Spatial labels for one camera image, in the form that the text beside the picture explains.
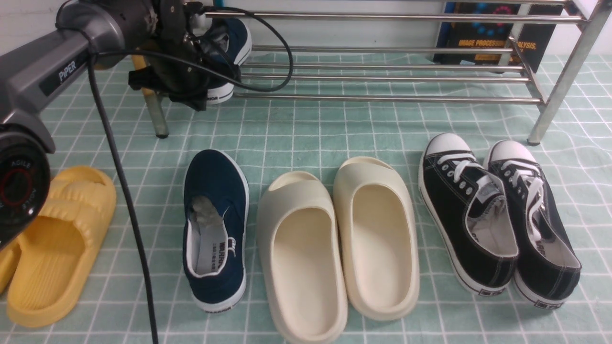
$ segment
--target navy blue sneaker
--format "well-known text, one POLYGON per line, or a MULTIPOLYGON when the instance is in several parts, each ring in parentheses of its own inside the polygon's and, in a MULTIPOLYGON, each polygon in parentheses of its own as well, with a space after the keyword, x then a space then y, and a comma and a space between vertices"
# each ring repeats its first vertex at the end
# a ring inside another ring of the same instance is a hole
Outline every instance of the navy blue sneaker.
MULTIPOLYGON (((236 66, 246 60, 253 42, 251 32, 246 25, 236 18, 213 19, 212 26, 200 38, 205 53, 221 64, 236 66)), ((225 80, 211 79, 208 89, 208 105, 223 103, 234 94, 234 85, 225 80)))
POLYGON ((247 285, 248 184, 227 154, 198 153, 185 176, 183 267, 193 299, 209 313, 234 307, 247 285))

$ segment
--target yellow slipper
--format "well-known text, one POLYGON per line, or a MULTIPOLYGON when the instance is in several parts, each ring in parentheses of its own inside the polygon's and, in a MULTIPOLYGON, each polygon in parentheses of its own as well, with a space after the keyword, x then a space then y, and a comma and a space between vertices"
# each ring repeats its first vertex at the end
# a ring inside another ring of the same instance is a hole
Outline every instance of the yellow slipper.
POLYGON ((13 240, 4 250, 0 251, 0 294, 9 285, 10 279, 15 273, 21 250, 17 240, 13 240))
POLYGON ((69 168, 51 182, 39 216, 17 238, 21 258, 7 297, 12 321, 47 326, 74 308, 116 203, 112 180, 91 167, 69 168))

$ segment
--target sneaker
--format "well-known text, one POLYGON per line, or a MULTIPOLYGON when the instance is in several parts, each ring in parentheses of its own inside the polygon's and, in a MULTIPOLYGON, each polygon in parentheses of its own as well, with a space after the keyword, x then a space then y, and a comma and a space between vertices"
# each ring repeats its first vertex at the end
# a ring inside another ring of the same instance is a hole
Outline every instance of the sneaker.
POLYGON ((502 182, 459 136, 445 133, 423 153, 419 189, 460 284, 481 296, 501 294, 518 258, 502 182))
MULTIPOLYGON (((235 18, 213 19, 212 26, 202 36, 200 44, 204 52, 216 62, 227 65, 229 58, 237 66, 241 66, 247 60, 253 47, 251 32, 240 19, 235 18)), ((233 94, 234 85, 213 78, 208 89, 207 103, 208 105, 223 103, 233 94)))
POLYGON ((247 180, 227 154, 202 151, 187 170, 184 200, 183 265, 193 300, 206 312, 224 312, 247 285, 247 180))
POLYGON ((570 296, 582 265, 574 254, 542 167, 522 144, 501 141, 485 161, 502 179, 520 256, 514 281, 536 307, 559 308, 570 296))

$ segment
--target white wall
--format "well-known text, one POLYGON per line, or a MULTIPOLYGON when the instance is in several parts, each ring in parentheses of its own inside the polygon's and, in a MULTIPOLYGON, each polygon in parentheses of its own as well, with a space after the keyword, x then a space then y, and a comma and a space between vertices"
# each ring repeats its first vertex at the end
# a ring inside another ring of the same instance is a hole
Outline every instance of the white wall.
MULTIPOLYGON (((53 30, 54 15, 64 0, 0 0, 0 54, 53 30)), ((582 0, 592 8, 597 0, 582 0)), ((229 6, 250 10, 357 12, 357 13, 439 13, 435 1, 382 0, 226 0, 229 6)), ((256 44, 273 44, 276 38, 259 23, 248 21, 256 44)), ((396 21, 274 21, 272 23, 291 45, 331 47, 426 47, 433 44, 437 23, 396 21)), ((568 54, 579 32, 573 26, 558 26, 548 53, 568 54)), ((612 53, 610 21, 594 53, 612 53)))

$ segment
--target book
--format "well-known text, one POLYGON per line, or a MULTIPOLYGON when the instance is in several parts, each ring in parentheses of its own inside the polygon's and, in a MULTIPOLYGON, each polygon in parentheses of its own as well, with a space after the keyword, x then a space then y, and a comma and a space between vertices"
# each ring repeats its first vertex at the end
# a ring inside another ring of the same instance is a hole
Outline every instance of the book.
MULTIPOLYGON (((453 12, 447 3, 445 13, 476 14, 516 14, 518 4, 454 3, 453 12)), ((560 15, 563 6, 533 5, 529 15, 560 15)), ((443 23, 438 35, 437 47, 448 48, 503 48, 506 45, 513 24, 503 23, 443 23)), ((555 25, 525 24, 518 37, 518 46, 525 54, 527 62, 536 72, 548 43, 554 33, 555 25)), ((441 64, 498 64, 499 54, 435 54, 434 62, 441 64)), ((512 58, 510 64, 519 64, 518 58, 512 58)))

